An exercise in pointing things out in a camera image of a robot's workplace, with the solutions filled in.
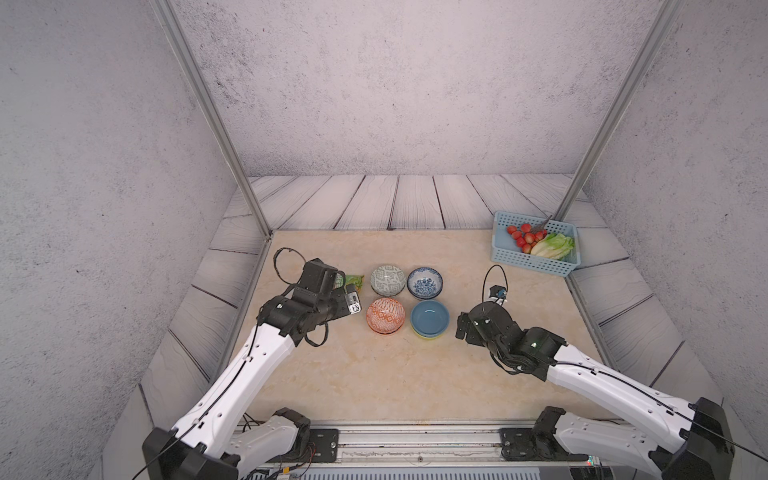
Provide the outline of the plain blue bowl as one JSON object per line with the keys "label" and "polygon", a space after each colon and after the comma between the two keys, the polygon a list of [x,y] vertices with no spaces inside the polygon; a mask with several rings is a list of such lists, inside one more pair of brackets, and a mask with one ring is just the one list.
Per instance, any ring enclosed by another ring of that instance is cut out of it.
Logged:
{"label": "plain blue bowl", "polygon": [[410,323],[415,332],[427,335],[443,334],[450,324],[450,314],[440,302],[424,300],[412,309]]}

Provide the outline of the red patterned bowl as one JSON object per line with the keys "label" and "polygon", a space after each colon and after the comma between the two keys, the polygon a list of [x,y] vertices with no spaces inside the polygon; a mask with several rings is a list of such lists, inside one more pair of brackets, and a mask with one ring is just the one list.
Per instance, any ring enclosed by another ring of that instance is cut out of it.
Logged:
{"label": "red patterned bowl", "polygon": [[379,298],[366,311],[366,323],[375,333],[389,335],[405,323],[405,308],[396,299]]}

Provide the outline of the green patterned bowl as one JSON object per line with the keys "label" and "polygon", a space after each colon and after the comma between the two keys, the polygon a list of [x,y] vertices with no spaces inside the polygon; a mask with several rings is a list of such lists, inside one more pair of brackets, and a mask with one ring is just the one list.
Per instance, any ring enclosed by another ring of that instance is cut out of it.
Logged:
{"label": "green patterned bowl", "polygon": [[406,276],[404,271],[395,265],[380,265],[372,271],[370,285],[377,295],[394,297],[406,287]]}

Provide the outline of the blue floral bowl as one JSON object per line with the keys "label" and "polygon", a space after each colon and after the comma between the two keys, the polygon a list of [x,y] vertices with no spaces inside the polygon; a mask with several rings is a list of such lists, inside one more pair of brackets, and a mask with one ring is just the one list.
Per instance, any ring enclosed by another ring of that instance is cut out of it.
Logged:
{"label": "blue floral bowl", "polygon": [[430,300],[436,298],[443,290],[442,275],[434,268],[419,267],[410,272],[406,287],[417,299]]}

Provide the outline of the lime green bowl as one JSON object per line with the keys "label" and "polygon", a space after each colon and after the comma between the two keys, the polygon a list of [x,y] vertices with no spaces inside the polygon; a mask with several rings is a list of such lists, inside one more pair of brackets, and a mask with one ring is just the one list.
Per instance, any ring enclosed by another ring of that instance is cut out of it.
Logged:
{"label": "lime green bowl", "polygon": [[420,333],[420,332],[415,332],[415,333],[416,333],[416,335],[417,335],[419,338],[422,338],[422,339],[426,339],[426,340],[435,340],[435,339],[437,339],[437,338],[440,338],[440,337],[443,335],[442,333],[439,333],[439,334],[434,334],[434,335],[432,335],[432,334],[430,334],[430,335],[427,335],[427,334],[424,334],[424,333]]}

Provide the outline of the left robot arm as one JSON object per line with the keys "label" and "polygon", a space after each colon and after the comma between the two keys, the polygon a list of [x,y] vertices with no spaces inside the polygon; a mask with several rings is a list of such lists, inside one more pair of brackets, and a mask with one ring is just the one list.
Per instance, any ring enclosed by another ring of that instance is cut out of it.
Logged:
{"label": "left robot arm", "polygon": [[276,368],[309,333],[361,310],[343,271],[315,258],[298,281],[267,301],[224,372],[171,429],[154,428],[142,445],[152,479],[247,479],[275,461],[309,461],[310,420],[289,408],[238,432],[239,422]]}

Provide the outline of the green snack bag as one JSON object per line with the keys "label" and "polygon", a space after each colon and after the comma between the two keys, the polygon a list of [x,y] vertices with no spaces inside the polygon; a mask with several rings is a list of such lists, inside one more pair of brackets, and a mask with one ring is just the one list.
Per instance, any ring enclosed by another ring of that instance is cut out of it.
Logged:
{"label": "green snack bag", "polygon": [[347,285],[354,285],[358,291],[361,291],[364,285],[364,276],[338,273],[335,278],[334,287],[340,288]]}

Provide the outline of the red tomatoes cluster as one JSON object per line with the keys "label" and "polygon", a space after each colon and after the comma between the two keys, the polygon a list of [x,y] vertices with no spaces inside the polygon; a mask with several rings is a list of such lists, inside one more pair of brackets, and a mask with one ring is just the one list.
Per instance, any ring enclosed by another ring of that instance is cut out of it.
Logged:
{"label": "red tomatoes cluster", "polygon": [[510,225],[506,228],[506,232],[525,254],[530,254],[548,234],[544,228],[534,228],[530,224],[522,224],[520,227]]}

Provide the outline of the light blue plastic basket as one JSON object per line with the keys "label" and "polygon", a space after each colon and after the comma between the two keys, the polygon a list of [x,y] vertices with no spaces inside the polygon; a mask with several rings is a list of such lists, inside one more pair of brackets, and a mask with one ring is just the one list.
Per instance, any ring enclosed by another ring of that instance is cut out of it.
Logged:
{"label": "light blue plastic basket", "polygon": [[[523,224],[530,224],[532,228],[544,224],[544,230],[549,237],[562,234],[573,248],[561,259],[549,259],[524,253],[523,248],[517,244],[517,240],[508,232],[509,226],[519,228]],[[569,223],[499,210],[494,213],[491,260],[565,277],[582,264],[579,234],[576,227]]]}

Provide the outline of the lettuce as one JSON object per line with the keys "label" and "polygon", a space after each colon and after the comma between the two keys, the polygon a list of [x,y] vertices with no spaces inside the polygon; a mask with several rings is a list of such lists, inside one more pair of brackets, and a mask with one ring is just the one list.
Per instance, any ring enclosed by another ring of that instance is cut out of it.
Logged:
{"label": "lettuce", "polygon": [[575,240],[573,237],[562,233],[552,233],[538,241],[532,247],[530,254],[551,260],[562,260],[570,254],[574,247]]}

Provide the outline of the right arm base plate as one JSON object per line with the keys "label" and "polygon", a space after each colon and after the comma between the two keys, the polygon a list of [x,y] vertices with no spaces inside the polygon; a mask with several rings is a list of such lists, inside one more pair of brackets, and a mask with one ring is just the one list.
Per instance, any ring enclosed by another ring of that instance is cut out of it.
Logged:
{"label": "right arm base plate", "polygon": [[537,433],[533,428],[499,430],[501,456],[506,461],[586,462],[588,455],[566,451],[550,433]]}

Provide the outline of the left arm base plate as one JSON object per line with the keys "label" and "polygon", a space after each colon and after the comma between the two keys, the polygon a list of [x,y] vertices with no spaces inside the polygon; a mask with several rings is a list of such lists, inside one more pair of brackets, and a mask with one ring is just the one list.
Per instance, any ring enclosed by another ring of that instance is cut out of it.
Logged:
{"label": "left arm base plate", "polygon": [[339,447],[339,430],[300,430],[291,449],[269,460],[272,464],[334,463]]}

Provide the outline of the front aluminium rail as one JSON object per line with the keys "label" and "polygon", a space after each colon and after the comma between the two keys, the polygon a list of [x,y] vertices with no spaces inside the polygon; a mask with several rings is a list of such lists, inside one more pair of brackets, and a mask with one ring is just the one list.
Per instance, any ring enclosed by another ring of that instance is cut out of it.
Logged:
{"label": "front aluminium rail", "polygon": [[506,461],[499,430],[530,423],[316,425],[339,430],[334,463],[272,464],[247,479],[621,479],[598,457],[586,462]]}

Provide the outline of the left metal frame post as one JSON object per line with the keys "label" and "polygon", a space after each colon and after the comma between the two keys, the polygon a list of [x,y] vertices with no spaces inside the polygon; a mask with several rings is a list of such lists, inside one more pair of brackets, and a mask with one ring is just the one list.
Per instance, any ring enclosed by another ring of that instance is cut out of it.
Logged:
{"label": "left metal frame post", "polygon": [[243,194],[246,206],[254,216],[260,232],[271,239],[273,230],[253,192],[238,152],[206,85],[172,3],[167,0],[153,0],[151,5],[237,187]]}

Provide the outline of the metal frame post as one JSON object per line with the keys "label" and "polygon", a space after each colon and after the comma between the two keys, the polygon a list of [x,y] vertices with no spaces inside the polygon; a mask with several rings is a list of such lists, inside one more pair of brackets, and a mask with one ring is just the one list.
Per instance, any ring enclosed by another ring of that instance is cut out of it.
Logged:
{"label": "metal frame post", "polygon": [[583,155],[571,179],[571,183],[554,214],[556,220],[564,220],[569,213],[579,195],[579,191],[586,184],[602,153],[609,144],[613,133],[629,108],[636,90],[653,65],[655,57],[658,55],[666,37],[674,26],[683,5],[684,1],[681,0],[665,0],[661,2],[660,9],[651,24],[648,34],[630,64],[601,125]]}
{"label": "metal frame post", "polygon": [[271,239],[273,230],[253,192],[238,152],[206,85],[172,3],[167,0],[153,0],[151,5],[237,187],[243,194],[246,206],[254,216],[260,232]]}

